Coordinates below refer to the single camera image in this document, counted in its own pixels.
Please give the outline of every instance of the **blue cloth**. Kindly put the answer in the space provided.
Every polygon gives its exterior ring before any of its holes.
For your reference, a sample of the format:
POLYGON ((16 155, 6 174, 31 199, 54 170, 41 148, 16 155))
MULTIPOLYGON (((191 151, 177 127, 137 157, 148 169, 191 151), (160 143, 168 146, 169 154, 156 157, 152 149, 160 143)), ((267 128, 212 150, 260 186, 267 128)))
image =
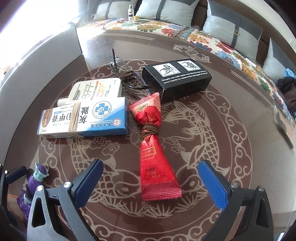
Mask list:
POLYGON ((290 70, 289 68, 286 68, 286 69, 285 69, 285 77, 292 77, 292 78, 295 78, 295 79, 296 79, 295 74, 294 74, 293 71, 290 70))

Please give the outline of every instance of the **white square label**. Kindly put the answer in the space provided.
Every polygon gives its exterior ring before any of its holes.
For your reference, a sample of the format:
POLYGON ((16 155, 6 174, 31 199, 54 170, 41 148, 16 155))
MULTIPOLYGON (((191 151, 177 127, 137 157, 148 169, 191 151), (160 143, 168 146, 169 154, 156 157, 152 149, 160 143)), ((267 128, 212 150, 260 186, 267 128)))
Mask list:
POLYGON ((198 67, 191 60, 177 61, 177 63, 182 65, 187 71, 193 71, 193 70, 199 70, 200 69, 200 67, 198 67))
POLYGON ((170 63, 155 65, 153 66, 153 68, 155 68, 157 72, 162 75, 162 77, 181 73, 179 70, 177 70, 176 67, 174 67, 170 63))

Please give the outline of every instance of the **white bottle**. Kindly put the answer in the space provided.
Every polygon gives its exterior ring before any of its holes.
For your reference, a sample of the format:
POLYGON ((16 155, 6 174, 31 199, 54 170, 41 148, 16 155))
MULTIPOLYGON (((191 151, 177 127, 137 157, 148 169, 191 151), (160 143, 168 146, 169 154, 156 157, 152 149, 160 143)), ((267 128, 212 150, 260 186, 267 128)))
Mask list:
POLYGON ((133 16, 134 16, 133 5, 130 5, 129 9, 128 9, 128 21, 129 22, 133 22, 133 16))
POLYGON ((119 78, 80 81, 74 84, 68 98, 57 101, 57 106, 100 97, 120 97, 121 91, 119 78))

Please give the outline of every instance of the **metal bolt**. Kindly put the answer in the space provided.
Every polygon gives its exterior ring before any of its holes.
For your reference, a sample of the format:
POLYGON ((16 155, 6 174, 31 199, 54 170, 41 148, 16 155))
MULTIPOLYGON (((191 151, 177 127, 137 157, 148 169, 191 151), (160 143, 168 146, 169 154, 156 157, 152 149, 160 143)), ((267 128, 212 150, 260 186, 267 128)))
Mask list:
POLYGON ((71 186, 71 182, 65 182, 64 183, 64 188, 68 188, 68 187, 70 187, 71 186))
POLYGON ((236 182, 232 182, 230 183, 230 185, 233 187, 233 188, 238 188, 239 185, 236 183, 236 182))
POLYGON ((265 188, 263 186, 259 186, 258 189, 261 191, 261 192, 264 192, 265 191, 265 188))
POLYGON ((36 190, 39 191, 39 192, 42 191, 43 190, 43 186, 42 185, 38 186, 36 190))

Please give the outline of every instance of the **red snack package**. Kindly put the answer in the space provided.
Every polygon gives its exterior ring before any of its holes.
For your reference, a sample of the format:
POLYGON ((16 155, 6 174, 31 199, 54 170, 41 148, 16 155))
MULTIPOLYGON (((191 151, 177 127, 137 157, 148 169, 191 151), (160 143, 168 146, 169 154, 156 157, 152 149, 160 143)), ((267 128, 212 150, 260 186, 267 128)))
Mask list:
POLYGON ((182 196, 182 190, 158 138, 162 121, 159 93, 129 106, 133 117, 143 125, 140 149, 142 199, 160 200, 182 196))

